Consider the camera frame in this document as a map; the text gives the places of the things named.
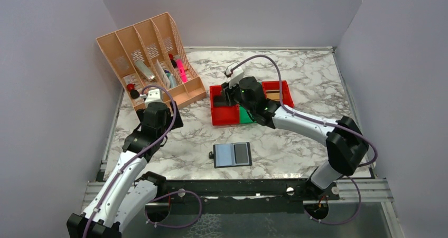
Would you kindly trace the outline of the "grey card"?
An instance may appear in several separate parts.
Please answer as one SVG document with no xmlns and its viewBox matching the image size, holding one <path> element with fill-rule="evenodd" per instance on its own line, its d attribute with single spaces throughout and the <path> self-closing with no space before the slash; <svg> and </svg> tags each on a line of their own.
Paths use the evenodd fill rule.
<svg viewBox="0 0 448 238">
<path fill-rule="evenodd" d="M 229 107 L 229 102 L 227 98 L 223 95 L 216 95 L 212 98 L 212 103 L 214 107 Z"/>
</svg>

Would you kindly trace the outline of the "black leather card holder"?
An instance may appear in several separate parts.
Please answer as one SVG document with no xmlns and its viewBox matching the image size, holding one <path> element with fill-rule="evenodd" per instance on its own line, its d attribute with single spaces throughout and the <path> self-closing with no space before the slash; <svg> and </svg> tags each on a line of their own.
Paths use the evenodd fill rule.
<svg viewBox="0 0 448 238">
<path fill-rule="evenodd" d="M 235 164 L 234 144 L 237 143 L 213 145 L 213 150 L 208 153 L 208 156 L 209 159 L 213 160 L 214 168 L 251 166 L 253 164 L 249 142 L 246 142 L 248 144 L 248 150 L 249 150 L 249 164 L 246 165 Z"/>
</svg>

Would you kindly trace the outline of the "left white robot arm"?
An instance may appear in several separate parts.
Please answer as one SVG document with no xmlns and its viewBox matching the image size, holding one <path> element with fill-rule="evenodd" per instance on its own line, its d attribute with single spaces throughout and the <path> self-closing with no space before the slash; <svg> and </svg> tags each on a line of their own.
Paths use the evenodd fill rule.
<svg viewBox="0 0 448 238">
<path fill-rule="evenodd" d="M 165 197 L 166 187 L 157 181 L 144 180 L 134 192 L 130 188 L 160 149 L 167 133 L 183 127 L 178 106 L 176 102 L 167 106 L 154 101 L 137 111 L 137 115 L 140 123 L 126 137 L 119 160 L 99 193 L 81 214 L 68 218 L 70 237 L 121 237 L 146 202 Z"/>
</svg>

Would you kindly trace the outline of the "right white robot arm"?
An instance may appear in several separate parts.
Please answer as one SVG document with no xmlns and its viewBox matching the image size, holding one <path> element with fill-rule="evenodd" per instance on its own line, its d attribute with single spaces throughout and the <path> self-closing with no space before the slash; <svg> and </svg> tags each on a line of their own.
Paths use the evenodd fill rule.
<svg viewBox="0 0 448 238">
<path fill-rule="evenodd" d="M 353 119 L 325 119 L 299 112 L 280 101 L 266 97 L 263 86 L 254 77 L 238 83 L 225 82 L 221 95 L 227 105 L 235 104 L 248 111 L 255 123 L 272 129 L 283 129 L 311 138 L 326 146 L 328 159 L 308 178 L 305 193 L 311 199 L 325 194 L 326 188 L 342 176 L 351 176 L 369 150 Z"/>
</svg>

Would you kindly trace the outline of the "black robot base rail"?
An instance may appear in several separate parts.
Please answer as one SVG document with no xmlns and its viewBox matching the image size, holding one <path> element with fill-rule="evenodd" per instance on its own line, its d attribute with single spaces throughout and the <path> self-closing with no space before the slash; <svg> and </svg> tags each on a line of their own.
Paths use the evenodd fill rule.
<svg viewBox="0 0 448 238">
<path fill-rule="evenodd" d="M 327 203 L 340 197 L 331 183 L 324 191 L 314 189 L 305 178 L 161 180 L 156 199 L 146 203 L 152 220 L 168 215 L 302 213 L 304 204 Z"/>
</svg>

